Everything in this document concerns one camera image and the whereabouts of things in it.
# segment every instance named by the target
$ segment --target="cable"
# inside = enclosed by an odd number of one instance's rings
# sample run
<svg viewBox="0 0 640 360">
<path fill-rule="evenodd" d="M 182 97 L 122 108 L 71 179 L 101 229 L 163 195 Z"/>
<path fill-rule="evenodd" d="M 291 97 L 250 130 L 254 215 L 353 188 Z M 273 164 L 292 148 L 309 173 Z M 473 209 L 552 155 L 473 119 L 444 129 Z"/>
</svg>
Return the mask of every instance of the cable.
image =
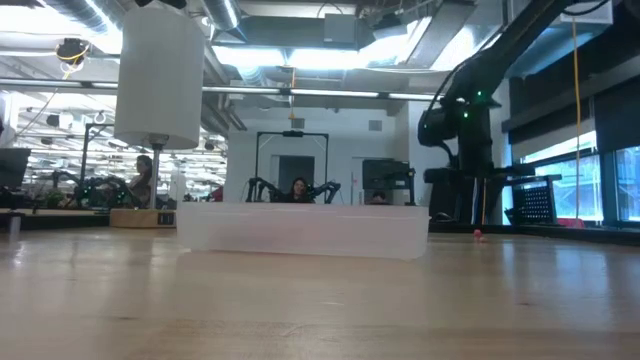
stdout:
<svg viewBox="0 0 640 360">
<path fill-rule="evenodd" d="M 60 47 L 60 45 L 56 46 L 56 56 L 58 57 L 58 59 L 63 60 L 63 61 L 69 61 L 69 60 L 78 60 L 80 57 L 84 56 L 84 54 L 87 53 L 87 51 L 89 51 L 89 46 L 85 46 L 84 50 L 82 50 L 79 54 L 73 55 L 73 56 L 69 56 L 69 57 L 65 57 L 65 56 L 60 56 L 58 55 L 58 48 Z"/>
<path fill-rule="evenodd" d="M 580 121 L 582 119 L 582 109 L 580 106 L 580 72 L 578 68 L 578 34 L 576 30 L 576 19 L 573 18 L 573 80 L 576 89 L 576 220 L 580 219 Z"/>
<path fill-rule="evenodd" d="M 587 10 L 582 10 L 582 11 L 568 11 L 568 10 L 565 10 L 562 13 L 567 15 L 567 16 L 574 16 L 574 17 L 575 16 L 588 15 L 588 14 L 591 14 L 592 12 L 600 9 L 601 7 L 605 6 L 606 3 L 608 3 L 609 1 L 610 0 L 602 0 L 602 1 L 600 1 L 600 3 L 598 3 L 598 5 L 590 8 L 590 9 L 587 9 Z"/>
<path fill-rule="evenodd" d="M 340 9 L 340 8 L 338 7 L 338 5 L 336 5 L 336 4 L 334 4 L 334 3 L 332 3 L 331 1 L 325 1 L 325 2 L 324 2 L 324 4 L 322 4 L 322 6 L 320 6 L 320 9 L 318 9 L 318 13 L 316 14 L 316 18 L 319 18 L 319 17 L 320 17 L 320 12 L 321 12 L 321 11 L 322 11 L 322 9 L 324 9 L 324 7 L 325 7 L 325 6 L 327 6 L 327 5 L 331 5 L 331 6 L 333 6 L 334 8 L 338 9 L 338 11 L 340 11 L 340 14 L 344 14 L 344 12 L 342 11 L 342 9 Z"/>
<path fill-rule="evenodd" d="M 485 210 L 487 209 L 487 179 L 484 179 L 484 190 L 482 190 L 482 225 L 484 225 Z"/>
</svg>

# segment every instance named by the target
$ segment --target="fluorescent light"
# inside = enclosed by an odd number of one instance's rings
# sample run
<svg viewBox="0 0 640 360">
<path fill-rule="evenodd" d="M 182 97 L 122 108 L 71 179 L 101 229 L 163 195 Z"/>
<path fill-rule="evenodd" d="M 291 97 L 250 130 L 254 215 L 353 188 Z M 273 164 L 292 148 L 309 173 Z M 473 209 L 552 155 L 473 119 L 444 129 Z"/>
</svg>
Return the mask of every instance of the fluorescent light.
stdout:
<svg viewBox="0 0 640 360">
<path fill-rule="evenodd" d="M 257 94 L 257 95 L 278 95 L 279 89 L 242 87 L 242 86 L 203 86 L 202 92 L 227 93 L 227 94 Z"/>
<path fill-rule="evenodd" d="M 433 101 L 434 96 L 431 94 L 400 94 L 390 93 L 389 99 L 392 100 L 414 100 L 414 101 Z"/>
<path fill-rule="evenodd" d="M 59 87 L 59 88 L 74 88 L 82 86 L 79 81 L 65 81 L 65 80 L 35 80 L 35 79 L 7 79 L 0 80 L 0 85 L 16 85 L 16 86 L 44 86 L 44 87 Z"/>
<path fill-rule="evenodd" d="M 371 91 L 339 91 L 339 90 L 311 90 L 311 89 L 291 89 L 292 95 L 316 95 L 316 96 L 342 96 L 342 97 L 364 97 L 376 98 L 377 92 Z"/>
<path fill-rule="evenodd" d="M 129 144 L 127 144 L 126 142 L 122 141 L 122 140 L 118 140 L 118 139 L 109 139 L 107 140 L 108 143 L 113 144 L 115 146 L 120 146 L 120 147 L 129 147 Z"/>
<path fill-rule="evenodd" d="M 102 89 L 117 89 L 118 88 L 118 83 L 90 82 L 89 84 L 91 84 L 91 86 L 89 86 L 89 87 L 102 88 Z"/>
<path fill-rule="evenodd" d="M 214 46 L 213 50 L 221 63 L 236 67 L 280 66 L 285 64 L 284 56 L 278 49 Z"/>
<path fill-rule="evenodd" d="M 309 70 L 341 70 L 365 67 L 357 51 L 297 49 L 289 58 L 289 65 Z"/>
</svg>

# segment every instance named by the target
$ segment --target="monitor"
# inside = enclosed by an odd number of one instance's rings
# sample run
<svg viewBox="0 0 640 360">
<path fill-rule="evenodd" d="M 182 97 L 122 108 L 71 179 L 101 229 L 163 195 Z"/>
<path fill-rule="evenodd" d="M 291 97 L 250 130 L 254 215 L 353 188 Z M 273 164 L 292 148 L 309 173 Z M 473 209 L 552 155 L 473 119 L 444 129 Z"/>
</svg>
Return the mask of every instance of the monitor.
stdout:
<svg viewBox="0 0 640 360">
<path fill-rule="evenodd" d="M 0 149 L 0 186 L 22 186 L 31 149 Z"/>
<path fill-rule="evenodd" d="M 410 188 L 413 178 L 408 162 L 396 160 L 364 160 L 362 188 L 364 190 L 403 190 Z"/>
</svg>

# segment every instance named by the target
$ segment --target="ceiling light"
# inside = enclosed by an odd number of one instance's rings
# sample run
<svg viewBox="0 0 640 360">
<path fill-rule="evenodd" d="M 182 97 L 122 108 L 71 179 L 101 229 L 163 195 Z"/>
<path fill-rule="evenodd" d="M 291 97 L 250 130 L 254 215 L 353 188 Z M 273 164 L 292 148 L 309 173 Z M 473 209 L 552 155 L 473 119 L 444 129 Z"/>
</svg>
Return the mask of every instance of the ceiling light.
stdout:
<svg viewBox="0 0 640 360">
<path fill-rule="evenodd" d="M 293 67 L 309 70 L 348 70 L 363 68 L 367 64 L 357 51 L 333 49 L 297 49 L 289 59 Z"/>
<path fill-rule="evenodd" d="M 203 86 L 202 92 L 227 93 L 227 94 L 278 95 L 280 94 L 280 89 L 250 88 L 250 87 L 239 87 L 239 86 Z"/>
<path fill-rule="evenodd" d="M 218 60 L 236 67 L 281 66 L 284 56 L 278 49 L 259 49 L 247 47 L 214 46 Z"/>
<path fill-rule="evenodd" d="M 434 96 L 431 94 L 389 94 L 392 100 L 414 100 L 414 101 L 433 101 Z"/>
<path fill-rule="evenodd" d="M 376 98 L 377 92 L 372 91 L 340 91 L 340 90 L 311 90 L 311 89 L 291 89 L 292 95 L 316 95 L 316 96 L 341 96 L 355 98 Z"/>
</svg>

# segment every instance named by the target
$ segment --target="desk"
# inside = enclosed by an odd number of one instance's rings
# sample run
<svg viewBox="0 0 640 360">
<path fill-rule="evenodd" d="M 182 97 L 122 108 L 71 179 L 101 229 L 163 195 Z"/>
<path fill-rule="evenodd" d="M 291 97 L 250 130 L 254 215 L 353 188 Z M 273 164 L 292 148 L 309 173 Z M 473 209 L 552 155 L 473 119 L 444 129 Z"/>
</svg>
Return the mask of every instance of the desk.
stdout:
<svg viewBox="0 0 640 360">
<path fill-rule="evenodd" d="M 640 250 L 431 234 L 414 261 L 185 252 L 175 230 L 0 243 L 0 348 L 29 360 L 636 360 Z"/>
</svg>

